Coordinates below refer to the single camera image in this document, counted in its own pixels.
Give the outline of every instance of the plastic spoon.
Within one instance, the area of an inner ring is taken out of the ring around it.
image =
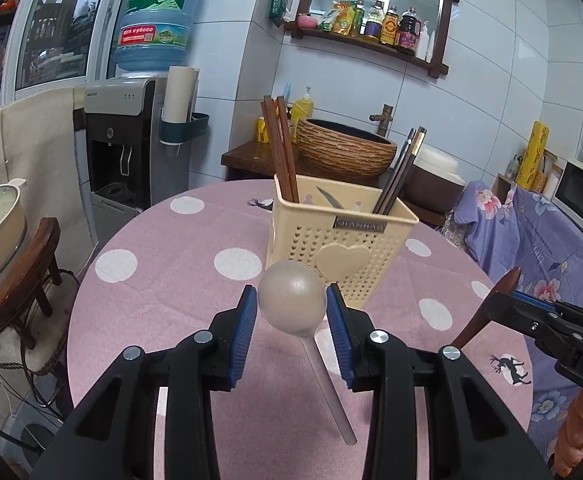
[[[278,262],[260,280],[258,307],[271,326],[300,339],[345,444],[354,446],[356,435],[314,339],[327,312],[323,281],[305,264]]]

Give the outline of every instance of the round table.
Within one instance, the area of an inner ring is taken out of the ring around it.
[[[195,189],[143,212],[111,239],[84,277],[69,327],[75,403],[127,346],[171,348],[207,328],[216,312],[235,307],[247,283],[258,285],[274,193],[271,180]],[[491,286],[467,254],[418,224],[366,310],[377,328],[437,351],[465,326]],[[300,342],[258,317],[242,380],[230,394],[212,393],[223,480],[362,477],[371,393],[347,390],[326,323],[316,340],[358,444],[349,447],[340,437]],[[524,337],[492,323],[465,354],[527,428],[532,385]],[[523,363],[514,377],[500,366],[512,357]],[[419,417],[423,441],[425,427]],[[163,432],[164,416],[158,416],[158,480],[164,476]],[[419,477],[428,478],[427,444],[419,444]]]

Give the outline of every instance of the pink bowl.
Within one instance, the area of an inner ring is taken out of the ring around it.
[[[318,20],[306,14],[299,14],[298,26],[300,28],[316,28],[318,27]]]

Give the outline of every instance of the yellow soap bottle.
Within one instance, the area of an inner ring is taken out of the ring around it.
[[[301,119],[306,119],[314,114],[314,102],[311,99],[311,86],[307,87],[307,93],[302,99],[298,99],[291,107],[291,141],[296,142],[296,127]]]

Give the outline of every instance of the chair seat cushion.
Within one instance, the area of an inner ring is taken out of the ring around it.
[[[48,282],[45,292],[53,308],[52,316],[44,316],[38,302],[34,301],[26,319],[22,318],[36,340],[32,350],[25,349],[27,368],[40,375],[49,372],[62,352],[78,283],[71,276],[63,274],[62,284],[55,286]],[[22,368],[20,337],[11,327],[0,333],[0,368]]]

